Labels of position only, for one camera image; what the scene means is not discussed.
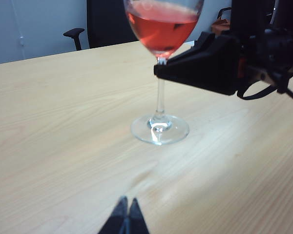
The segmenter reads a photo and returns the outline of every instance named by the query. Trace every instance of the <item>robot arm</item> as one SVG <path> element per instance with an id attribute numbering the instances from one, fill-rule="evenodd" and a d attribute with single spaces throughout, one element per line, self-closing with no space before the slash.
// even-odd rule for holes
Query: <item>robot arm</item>
<path id="1" fill-rule="evenodd" d="M 197 44 L 155 65 L 154 74 L 225 95 L 246 100 L 277 90 L 287 93 L 293 76 L 293 0 L 277 0 L 278 10 L 267 23 L 266 5 L 271 0 L 232 0 L 230 30 L 216 37 L 203 32 Z M 255 82 L 271 86 L 256 95 L 244 97 Z"/>

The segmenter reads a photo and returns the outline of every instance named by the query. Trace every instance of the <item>glass base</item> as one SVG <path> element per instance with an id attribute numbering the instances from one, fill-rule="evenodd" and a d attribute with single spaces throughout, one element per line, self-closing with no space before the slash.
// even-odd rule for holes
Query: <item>glass base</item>
<path id="1" fill-rule="evenodd" d="M 133 121 L 131 132 L 141 141 L 165 145 L 184 139 L 189 134 L 189 126 L 176 116 L 156 118 L 154 115 L 146 115 Z"/>

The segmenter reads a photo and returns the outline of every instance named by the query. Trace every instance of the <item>light wood tabletop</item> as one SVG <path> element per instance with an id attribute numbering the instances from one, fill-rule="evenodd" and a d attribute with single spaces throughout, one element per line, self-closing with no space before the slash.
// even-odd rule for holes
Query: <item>light wood tabletop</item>
<path id="1" fill-rule="evenodd" d="M 139 42 L 0 64 L 0 234 L 95 234 L 122 195 L 151 234 L 293 234 L 293 100 L 167 81 L 190 134 L 147 144 L 154 64 Z"/>

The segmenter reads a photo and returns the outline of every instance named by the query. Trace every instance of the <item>chair backrest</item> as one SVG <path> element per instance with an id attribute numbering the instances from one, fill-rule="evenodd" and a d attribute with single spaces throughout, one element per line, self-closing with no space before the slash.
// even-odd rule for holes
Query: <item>chair backrest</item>
<path id="1" fill-rule="evenodd" d="M 90 48 L 137 40 L 123 0 L 87 0 L 87 30 Z"/>

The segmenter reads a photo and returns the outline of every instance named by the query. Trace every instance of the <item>white wall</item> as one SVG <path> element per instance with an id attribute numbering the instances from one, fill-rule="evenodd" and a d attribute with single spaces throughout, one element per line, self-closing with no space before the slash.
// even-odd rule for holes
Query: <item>white wall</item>
<path id="1" fill-rule="evenodd" d="M 231 0 L 205 0 L 188 41 L 209 31 L 227 6 Z M 63 36 L 72 28 L 86 29 L 86 0 L 0 0 L 0 63 L 74 51 L 73 39 Z M 89 48 L 86 31 L 80 40 L 82 49 Z"/>

